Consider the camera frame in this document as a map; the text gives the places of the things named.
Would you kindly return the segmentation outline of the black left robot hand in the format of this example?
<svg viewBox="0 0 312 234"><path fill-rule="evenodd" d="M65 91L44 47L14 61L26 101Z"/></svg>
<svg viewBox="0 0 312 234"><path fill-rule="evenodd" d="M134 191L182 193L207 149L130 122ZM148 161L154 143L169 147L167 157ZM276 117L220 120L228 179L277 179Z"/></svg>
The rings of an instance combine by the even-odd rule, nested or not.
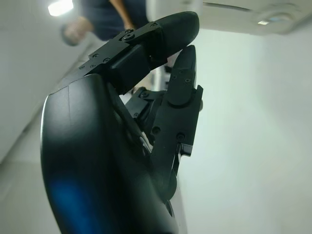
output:
<svg viewBox="0 0 312 234"><path fill-rule="evenodd" d="M47 96L41 169L63 234L183 232L171 200L202 107L198 32L192 11L123 31Z"/></svg>

